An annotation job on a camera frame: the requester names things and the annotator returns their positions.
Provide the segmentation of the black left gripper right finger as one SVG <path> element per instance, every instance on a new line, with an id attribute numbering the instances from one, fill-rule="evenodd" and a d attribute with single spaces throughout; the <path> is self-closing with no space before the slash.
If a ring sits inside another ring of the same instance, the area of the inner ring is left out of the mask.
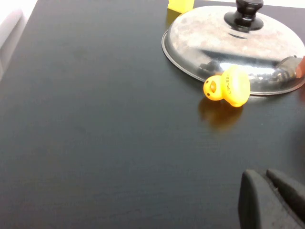
<path id="1" fill-rule="evenodd" d="M 284 172 L 276 169 L 268 169 L 266 176 L 278 189 L 280 195 L 285 200 L 290 209 L 302 221 L 305 220 L 305 186 L 288 176 Z"/>

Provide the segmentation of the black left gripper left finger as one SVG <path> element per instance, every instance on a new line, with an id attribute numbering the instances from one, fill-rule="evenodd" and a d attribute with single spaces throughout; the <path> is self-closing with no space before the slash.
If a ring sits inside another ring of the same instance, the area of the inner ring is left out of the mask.
<path id="1" fill-rule="evenodd" d="M 238 214 L 243 229 L 303 229 L 302 221 L 290 209 L 272 181 L 247 169 L 241 178 Z"/>

